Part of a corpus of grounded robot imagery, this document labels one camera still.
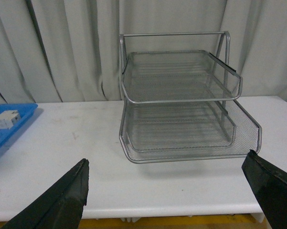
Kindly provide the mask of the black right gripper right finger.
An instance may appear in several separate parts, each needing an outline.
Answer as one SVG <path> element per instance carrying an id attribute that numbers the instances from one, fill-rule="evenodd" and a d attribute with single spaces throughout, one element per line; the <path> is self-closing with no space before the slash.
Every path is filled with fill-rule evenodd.
<path id="1" fill-rule="evenodd" d="M 287 229 L 287 172 L 250 150 L 242 170 L 273 229 Z"/>

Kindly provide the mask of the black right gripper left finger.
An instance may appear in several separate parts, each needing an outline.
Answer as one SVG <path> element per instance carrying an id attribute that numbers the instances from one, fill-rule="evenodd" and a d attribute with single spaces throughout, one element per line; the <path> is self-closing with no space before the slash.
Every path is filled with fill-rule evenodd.
<path id="1" fill-rule="evenodd" d="M 80 160 L 4 229 L 76 229 L 87 204 L 89 161 Z"/>

